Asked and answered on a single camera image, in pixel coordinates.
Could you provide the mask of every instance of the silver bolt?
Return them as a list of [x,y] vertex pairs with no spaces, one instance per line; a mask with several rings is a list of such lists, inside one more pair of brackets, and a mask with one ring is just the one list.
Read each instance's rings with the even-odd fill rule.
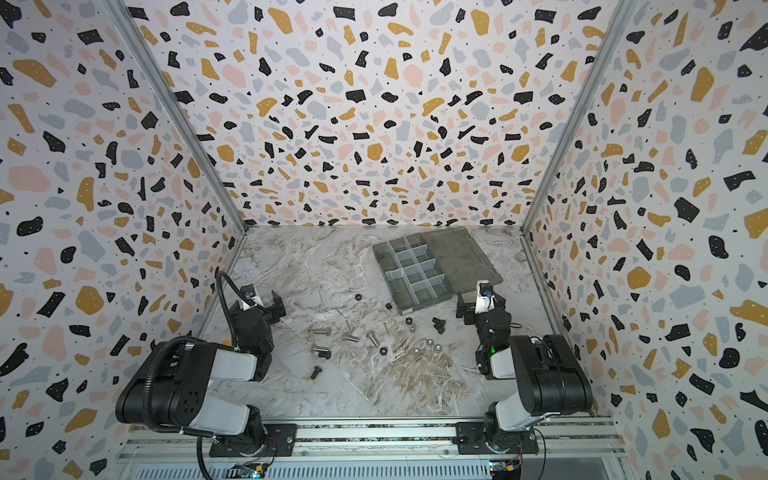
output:
[[376,334],[375,334],[375,333],[373,333],[373,332],[368,332],[368,333],[366,334],[366,336],[367,336],[367,337],[368,337],[368,338],[371,340],[371,342],[373,343],[373,346],[374,346],[374,347],[376,347],[376,348],[379,348],[379,341],[378,341],[378,339],[376,338]]

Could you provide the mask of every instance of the terrazzo wall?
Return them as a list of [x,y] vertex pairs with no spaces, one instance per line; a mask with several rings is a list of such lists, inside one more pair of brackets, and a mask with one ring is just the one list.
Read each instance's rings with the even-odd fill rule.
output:
[[519,223],[614,6],[127,3],[259,225]]
[[768,478],[766,22],[638,2],[531,232],[638,478]]
[[0,15],[0,478],[110,478],[121,389],[236,234],[101,4]]

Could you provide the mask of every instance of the marble tabletop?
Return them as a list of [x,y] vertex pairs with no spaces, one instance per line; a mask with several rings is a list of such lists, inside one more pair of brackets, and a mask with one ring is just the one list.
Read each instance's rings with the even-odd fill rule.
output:
[[[392,299],[371,246],[419,231],[423,227],[251,229],[232,279],[255,284],[267,302],[275,290],[287,315],[273,325],[273,361],[262,382],[219,382],[209,391],[254,405],[263,416],[305,417],[481,416],[491,402],[514,393],[514,380],[488,381],[477,371],[477,334],[455,318],[455,300],[409,314],[414,333],[396,309],[385,308]],[[507,299],[512,320],[523,325],[520,333],[551,333],[519,232],[469,232],[504,279],[495,290]],[[234,298],[227,292],[228,301]],[[432,328],[432,317],[447,321],[444,334]],[[310,330],[325,327],[331,336]],[[388,347],[386,356],[366,338],[368,331]],[[346,333],[360,341],[342,339]],[[221,311],[214,311],[202,337],[221,342],[228,335]],[[427,339],[442,351],[426,347]],[[318,358],[314,345],[330,348],[331,359]],[[423,351],[419,357],[411,354],[416,346]],[[311,380],[314,366],[323,371]]]

